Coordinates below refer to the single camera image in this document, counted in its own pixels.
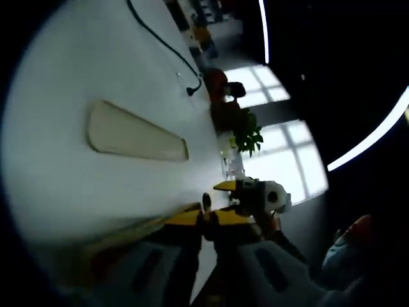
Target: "table surface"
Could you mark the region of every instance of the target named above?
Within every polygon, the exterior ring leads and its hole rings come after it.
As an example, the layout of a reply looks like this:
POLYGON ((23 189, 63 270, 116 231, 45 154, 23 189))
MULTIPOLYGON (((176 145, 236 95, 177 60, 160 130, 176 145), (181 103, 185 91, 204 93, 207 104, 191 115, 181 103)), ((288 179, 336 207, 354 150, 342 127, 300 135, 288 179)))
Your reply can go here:
MULTIPOLYGON (((155 1, 134 0, 134 6, 194 64, 163 1, 155 1)), ((132 18, 124 1, 65 3, 27 49, 4 112, 3 181, 24 238, 87 239, 199 201, 222 181, 206 89, 186 94, 196 85, 192 72, 132 18), (189 161, 92 151, 85 131, 96 99, 184 138, 189 161)))

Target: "white table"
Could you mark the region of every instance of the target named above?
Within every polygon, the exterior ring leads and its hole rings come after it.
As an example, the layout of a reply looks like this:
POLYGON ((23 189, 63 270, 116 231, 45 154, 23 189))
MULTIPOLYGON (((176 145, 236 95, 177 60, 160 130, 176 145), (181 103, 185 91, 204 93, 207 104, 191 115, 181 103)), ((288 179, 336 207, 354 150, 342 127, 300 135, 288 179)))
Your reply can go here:
MULTIPOLYGON (((144 21, 191 63, 162 0, 134 0, 144 21)), ((223 180, 205 87, 132 17, 125 1, 73 0, 45 23, 15 75, 2 167, 13 216, 36 243, 88 239, 199 201, 223 180), (186 139, 188 162, 92 151, 87 107, 106 99, 186 139)))

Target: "green plant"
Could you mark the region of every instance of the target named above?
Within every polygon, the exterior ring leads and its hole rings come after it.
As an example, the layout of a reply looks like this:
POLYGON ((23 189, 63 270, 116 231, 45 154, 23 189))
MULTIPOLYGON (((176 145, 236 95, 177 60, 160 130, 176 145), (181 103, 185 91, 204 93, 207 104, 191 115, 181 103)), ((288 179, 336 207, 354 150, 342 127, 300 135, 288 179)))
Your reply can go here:
POLYGON ((248 108, 241 109, 235 118, 235 135, 236 145, 239 152, 249 152, 250 157, 256 151, 260 150, 260 143, 264 142, 260 135, 261 127, 257 126, 256 116, 248 108))

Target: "curved light strip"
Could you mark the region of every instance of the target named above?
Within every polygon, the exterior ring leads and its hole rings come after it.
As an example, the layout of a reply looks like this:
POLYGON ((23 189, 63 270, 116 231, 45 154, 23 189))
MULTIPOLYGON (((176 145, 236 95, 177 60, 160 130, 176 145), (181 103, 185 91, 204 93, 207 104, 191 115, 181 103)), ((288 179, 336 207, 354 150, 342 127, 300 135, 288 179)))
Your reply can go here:
POLYGON ((264 59, 265 59, 266 64, 268 64, 268 62, 270 62, 270 50, 268 48, 268 30, 267 30, 266 10, 264 8, 263 0, 258 0, 258 4, 260 5, 261 22, 263 24, 264 59))
POLYGON ((344 154, 342 157, 336 159, 333 163, 328 164, 328 171, 333 171, 334 169, 340 167, 341 165, 352 160, 369 147, 374 145, 382 136, 390 130, 390 128, 395 125, 395 123, 400 119, 402 114, 405 112, 409 105, 409 87, 403 92, 401 98, 398 100, 397 104, 394 106, 392 111, 388 116, 381 122, 381 124, 374 130, 370 135, 368 135, 362 142, 357 146, 352 148, 349 152, 344 154))

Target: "bright window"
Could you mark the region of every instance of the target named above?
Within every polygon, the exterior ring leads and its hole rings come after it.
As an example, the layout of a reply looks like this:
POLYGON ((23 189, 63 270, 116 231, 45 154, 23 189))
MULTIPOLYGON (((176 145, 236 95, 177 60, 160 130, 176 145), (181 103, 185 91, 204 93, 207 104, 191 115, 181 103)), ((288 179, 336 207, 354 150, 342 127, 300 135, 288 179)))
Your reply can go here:
POLYGON ((294 204, 328 189, 324 166, 305 122, 267 126, 261 135, 260 152, 251 158, 242 153, 246 176, 282 184, 294 204))
POLYGON ((243 67, 224 72, 229 82, 243 83, 246 96, 237 99, 241 108, 269 102, 288 100, 290 97, 278 78, 266 66, 243 67))

